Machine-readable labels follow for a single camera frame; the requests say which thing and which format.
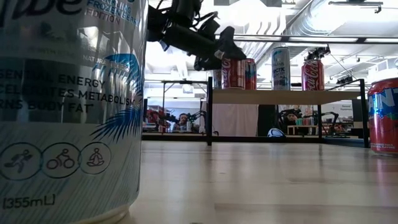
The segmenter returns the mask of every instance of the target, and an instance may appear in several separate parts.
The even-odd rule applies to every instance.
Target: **black metal frame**
[[[343,139],[343,138],[324,138],[322,136],[322,116],[318,115],[318,137],[317,138],[268,138],[268,137],[225,137],[213,136],[213,78],[209,77],[207,82],[195,81],[164,81],[164,90],[166,83],[180,83],[192,84],[202,83],[207,84],[207,115],[206,115],[206,136],[184,136],[184,135],[158,135],[158,136],[143,136],[143,140],[160,140],[160,141],[206,141],[208,146],[213,142],[281,142],[281,143],[318,143],[318,144],[336,144],[341,146],[354,146],[369,148],[369,131],[368,131],[368,110],[365,98],[365,81],[363,79],[354,80],[352,82],[344,83],[340,86],[330,88],[326,91],[331,91],[345,85],[359,82],[362,120],[363,120],[363,141],[361,139]],[[322,114],[321,105],[318,106],[318,114]]]

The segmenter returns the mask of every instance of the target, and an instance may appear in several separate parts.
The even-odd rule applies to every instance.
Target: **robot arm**
[[[217,12],[202,18],[202,0],[173,0],[172,7],[159,9],[149,6],[147,41],[158,41],[163,50],[170,46],[184,50],[188,55],[197,56],[195,70],[221,68],[221,59],[246,59],[246,55],[233,42],[234,28],[227,27],[216,40],[215,32],[220,25],[214,20]],[[205,22],[199,29],[199,22]]]

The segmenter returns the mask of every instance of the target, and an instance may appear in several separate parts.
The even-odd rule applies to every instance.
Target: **palm leaf graphic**
[[[124,138],[129,134],[136,135],[141,129],[141,107],[135,106],[122,110],[108,118],[105,123],[97,126],[91,134],[94,139],[101,140],[103,137],[111,137],[118,142],[120,137]]]

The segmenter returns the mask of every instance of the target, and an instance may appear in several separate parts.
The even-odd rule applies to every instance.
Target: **ceiling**
[[[283,5],[282,7],[267,7],[265,0],[223,0],[234,2],[228,6],[215,5],[218,0],[204,0],[202,3],[201,14],[212,11],[219,12],[221,27],[217,33],[221,32],[226,26],[233,26],[236,34],[267,34],[279,35],[285,31],[286,25],[296,26],[297,21],[289,22],[298,14],[309,0],[296,0],[293,5]],[[297,20],[308,18],[309,13],[313,16],[312,27],[328,30],[327,35],[335,36],[398,36],[398,1],[380,0],[383,7],[379,14],[374,13],[374,9],[363,9],[359,7],[319,7],[318,11],[311,9],[311,5],[304,10]],[[158,0],[150,0],[149,4],[156,7]],[[171,0],[165,0],[163,7],[169,7]],[[248,57],[255,58],[259,64],[259,81],[269,83],[271,81],[270,59],[265,58],[275,47],[272,43],[258,42],[237,42],[242,47]],[[398,45],[358,45],[358,44],[331,44],[331,55],[326,56],[322,62],[325,65],[325,80],[336,83],[337,79],[350,74],[357,78],[367,78],[369,71],[378,64],[389,58],[398,58]],[[301,66],[303,58],[308,50],[313,46],[290,47],[292,82],[301,81]],[[167,80],[178,79],[178,73],[186,70],[191,80],[204,79],[206,72],[196,72],[193,70],[194,57],[188,57],[185,53],[176,49],[163,52],[157,42],[148,42],[146,53],[146,75],[152,79]],[[392,74],[397,74],[397,69],[391,70]]]

